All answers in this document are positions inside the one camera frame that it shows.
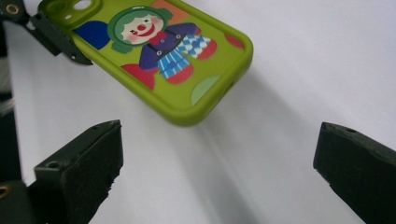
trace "green phone case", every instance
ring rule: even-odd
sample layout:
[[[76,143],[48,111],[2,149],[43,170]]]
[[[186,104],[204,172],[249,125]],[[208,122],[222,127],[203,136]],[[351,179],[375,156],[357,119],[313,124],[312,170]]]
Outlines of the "green phone case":
[[[246,35],[180,0],[44,0],[39,10],[178,125],[204,119],[252,60]]]

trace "white backdrop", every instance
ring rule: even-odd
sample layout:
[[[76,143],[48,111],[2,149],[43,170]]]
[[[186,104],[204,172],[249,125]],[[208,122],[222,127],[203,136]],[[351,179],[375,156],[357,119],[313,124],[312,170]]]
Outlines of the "white backdrop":
[[[25,1],[31,14],[38,2]],[[186,2],[255,46],[246,75],[190,128],[7,24],[25,181],[92,125],[120,119],[124,166],[93,224],[362,223],[312,162],[322,121],[396,148],[396,2]]]

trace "blue shape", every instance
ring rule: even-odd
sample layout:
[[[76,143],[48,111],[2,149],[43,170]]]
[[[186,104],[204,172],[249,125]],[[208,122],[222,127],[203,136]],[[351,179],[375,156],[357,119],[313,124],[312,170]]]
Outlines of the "blue shape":
[[[74,32],[96,49],[102,49],[110,42],[110,37],[107,34],[107,24],[102,21],[87,21],[75,29]]]

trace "clown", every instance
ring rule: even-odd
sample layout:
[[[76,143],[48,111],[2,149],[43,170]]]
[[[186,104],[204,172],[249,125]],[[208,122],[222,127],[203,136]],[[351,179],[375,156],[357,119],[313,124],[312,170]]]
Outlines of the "clown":
[[[217,49],[217,43],[202,36],[194,23],[168,25],[172,16],[165,8],[133,7],[116,15],[107,27],[114,50],[128,53],[142,48],[139,64],[122,68],[151,89],[157,71],[170,83],[182,83],[193,74],[186,55],[203,60]]]

